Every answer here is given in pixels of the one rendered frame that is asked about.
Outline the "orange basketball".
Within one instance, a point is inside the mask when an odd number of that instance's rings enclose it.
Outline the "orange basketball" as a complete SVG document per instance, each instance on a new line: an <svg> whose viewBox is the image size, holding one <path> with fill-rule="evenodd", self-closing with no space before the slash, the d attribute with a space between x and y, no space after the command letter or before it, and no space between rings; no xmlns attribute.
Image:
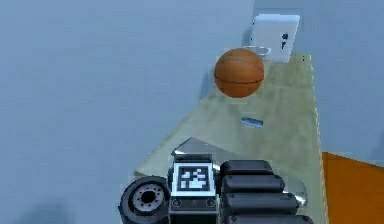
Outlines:
<svg viewBox="0 0 384 224"><path fill-rule="evenodd" d="M231 49L218 59L213 76L217 88L224 95L244 98L261 87L264 64L256 53L248 49Z"/></svg>

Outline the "white box with black marks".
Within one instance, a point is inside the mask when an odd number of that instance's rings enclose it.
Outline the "white box with black marks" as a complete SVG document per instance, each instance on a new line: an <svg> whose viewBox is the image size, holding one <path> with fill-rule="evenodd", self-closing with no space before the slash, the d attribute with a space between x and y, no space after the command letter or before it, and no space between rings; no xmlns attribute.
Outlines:
<svg viewBox="0 0 384 224"><path fill-rule="evenodd" d="M252 22L251 43L270 49L267 60L288 63L299 22L299 15L259 14Z"/></svg>

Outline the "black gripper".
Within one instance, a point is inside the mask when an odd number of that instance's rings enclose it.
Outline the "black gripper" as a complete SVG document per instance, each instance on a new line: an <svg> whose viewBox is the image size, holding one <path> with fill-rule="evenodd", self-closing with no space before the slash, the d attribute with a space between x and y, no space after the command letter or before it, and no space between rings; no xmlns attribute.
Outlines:
<svg viewBox="0 0 384 224"><path fill-rule="evenodd" d="M124 190L118 210L123 224L168 224L170 192L167 180L147 176L130 183Z"/></svg>

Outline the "pale green table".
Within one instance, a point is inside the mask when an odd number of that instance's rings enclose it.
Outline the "pale green table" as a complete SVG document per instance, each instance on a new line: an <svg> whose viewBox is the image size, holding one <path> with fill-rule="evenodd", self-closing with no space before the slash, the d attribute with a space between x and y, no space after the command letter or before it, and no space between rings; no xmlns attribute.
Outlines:
<svg viewBox="0 0 384 224"><path fill-rule="evenodd" d="M242 117L263 121L245 125ZM308 204L299 212L329 224L311 56L294 53L288 63L265 63L265 79L253 95L233 99L212 88L135 169L137 177L164 176L171 152L195 137L249 159L265 159L297 176Z"/></svg>

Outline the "small blue flat object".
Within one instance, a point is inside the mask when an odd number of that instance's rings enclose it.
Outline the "small blue flat object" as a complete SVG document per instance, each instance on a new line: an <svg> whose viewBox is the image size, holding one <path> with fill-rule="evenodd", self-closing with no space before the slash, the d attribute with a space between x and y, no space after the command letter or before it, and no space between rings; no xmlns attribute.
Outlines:
<svg viewBox="0 0 384 224"><path fill-rule="evenodd" d="M263 126L263 121L258 120L255 118L250 118L250 117L242 117L241 122L245 125L250 125L253 127L261 128Z"/></svg>

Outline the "clear glass dish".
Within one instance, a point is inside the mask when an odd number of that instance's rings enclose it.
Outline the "clear glass dish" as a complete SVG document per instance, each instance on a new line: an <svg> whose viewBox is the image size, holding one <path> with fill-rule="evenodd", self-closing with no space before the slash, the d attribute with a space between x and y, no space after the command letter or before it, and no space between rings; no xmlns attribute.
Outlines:
<svg viewBox="0 0 384 224"><path fill-rule="evenodd" d="M256 53L259 56L268 56L272 49L268 47L261 47L261 46L254 46L254 45L248 45L245 46L245 49L248 49L254 53Z"/></svg>

